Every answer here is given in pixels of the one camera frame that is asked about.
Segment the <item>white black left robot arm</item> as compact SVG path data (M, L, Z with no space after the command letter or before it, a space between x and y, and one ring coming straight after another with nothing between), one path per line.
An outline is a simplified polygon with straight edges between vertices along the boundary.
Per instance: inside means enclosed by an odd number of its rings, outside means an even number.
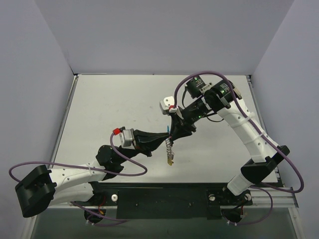
M15 186L22 216L31 218L51 205L65 202L99 204L103 193L93 188L94 183L116 176L145 175L148 169L133 157L138 154L151 157L152 152L169 139L168 132L151 133L122 127L113 130L110 143L101 146L91 162L70 165L35 161L36 167L17 180Z

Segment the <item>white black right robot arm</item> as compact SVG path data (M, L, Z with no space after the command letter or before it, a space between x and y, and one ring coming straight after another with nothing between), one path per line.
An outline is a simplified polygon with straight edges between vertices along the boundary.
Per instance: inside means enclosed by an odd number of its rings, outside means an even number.
M250 186L261 183L271 174L290 150L266 134L232 82L221 80L216 84L206 84L195 76L187 82L186 90L195 100L186 108L176 106L173 96L160 102L162 113L171 117L171 142L192 135L196 131L195 123L213 113L229 124L250 154L250 160L222 192L224 201L233 204Z

